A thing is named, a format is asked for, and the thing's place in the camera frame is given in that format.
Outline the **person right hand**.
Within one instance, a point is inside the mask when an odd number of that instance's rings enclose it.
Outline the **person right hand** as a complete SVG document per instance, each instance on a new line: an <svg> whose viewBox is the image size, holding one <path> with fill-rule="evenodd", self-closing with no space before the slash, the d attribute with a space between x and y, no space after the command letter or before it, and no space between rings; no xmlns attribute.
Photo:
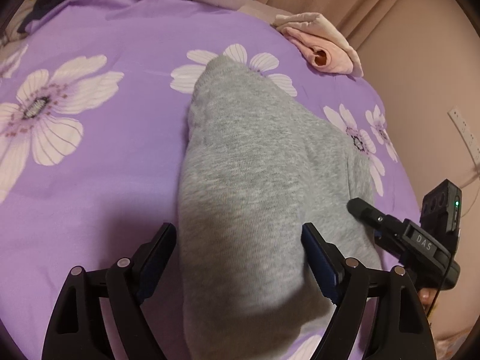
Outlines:
<svg viewBox="0 0 480 360"><path fill-rule="evenodd" d="M434 302L434 297L436 293L437 293L436 289L423 288L418 291L418 297L420 299L422 306L425 309L428 309L431 307L432 303Z"/></svg>

